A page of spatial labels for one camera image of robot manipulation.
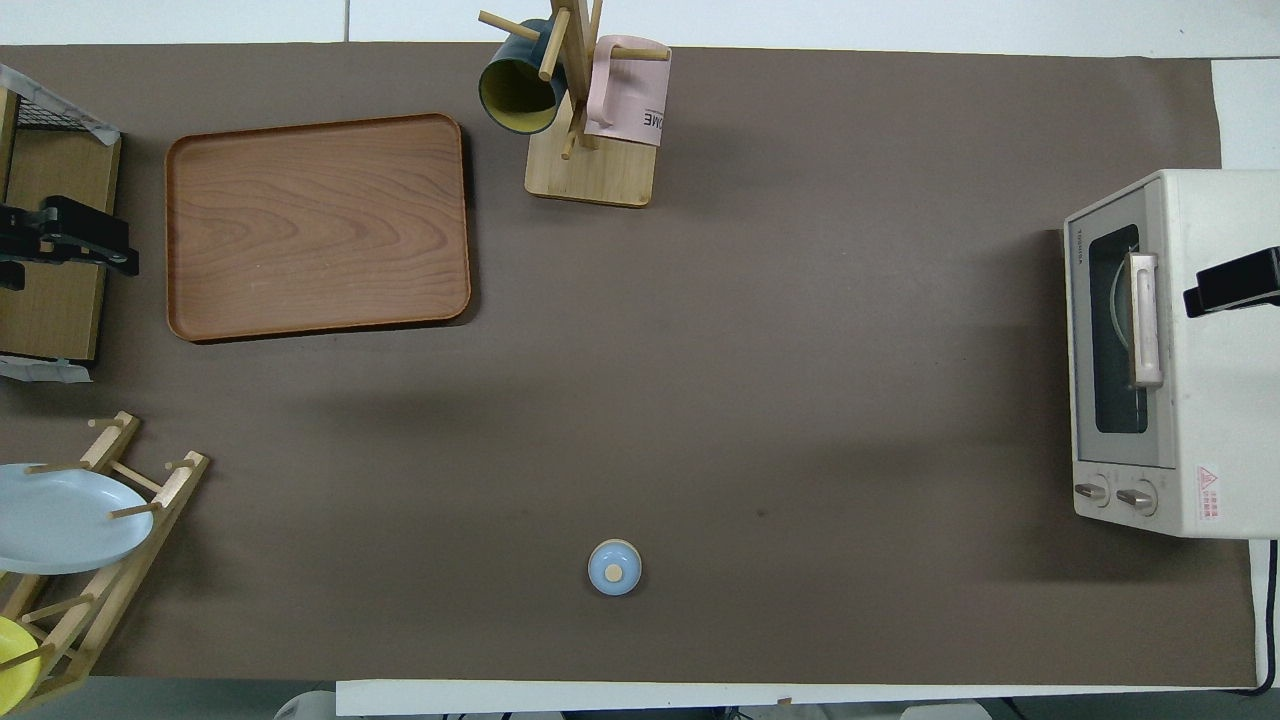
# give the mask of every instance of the brown tablecloth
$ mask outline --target brown tablecloth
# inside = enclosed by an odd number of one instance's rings
[[[527,196],[493,45],[9,47],[129,135],[91,387],[0,386],[4,459],[143,418],[214,457],[100,673],[1247,685],[1240,542],[1076,518],[1064,217],[1215,167],[1207,61],[677,49],[653,204]],[[467,133],[447,327],[188,345],[187,133],[419,111]],[[626,538],[645,577],[585,578]]]

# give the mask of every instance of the small blue round object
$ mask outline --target small blue round object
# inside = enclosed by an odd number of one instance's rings
[[[640,553],[627,541],[604,541],[591,552],[586,577],[604,594],[626,594],[640,582]]]

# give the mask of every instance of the dark blue mug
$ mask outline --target dark blue mug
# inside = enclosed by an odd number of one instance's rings
[[[499,126],[511,132],[532,135],[547,129],[556,119],[568,83],[559,63],[550,82],[538,77],[552,22],[532,19],[520,24],[536,31],[539,37],[529,40],[512,35],[498,47],[480,73],[480,105]]]

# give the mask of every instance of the warning label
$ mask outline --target warning label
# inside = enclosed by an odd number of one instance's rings
[[[1222,482],[1203,466],[1198,468],[1201,520],[1220,520],[1222,518]]]

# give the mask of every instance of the light blue plate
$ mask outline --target light blue plate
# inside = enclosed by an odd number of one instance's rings
[[[586,561],[586,577],[604,594],[626,594],[640,582],[640,553],[627,541],[604,541]]]
[[[23,474],[28,465],[0,465],[0,570],[96,570],[128,555],[151,532],[151,512],[106,516],[146,503],[129,487],[88,470]]]

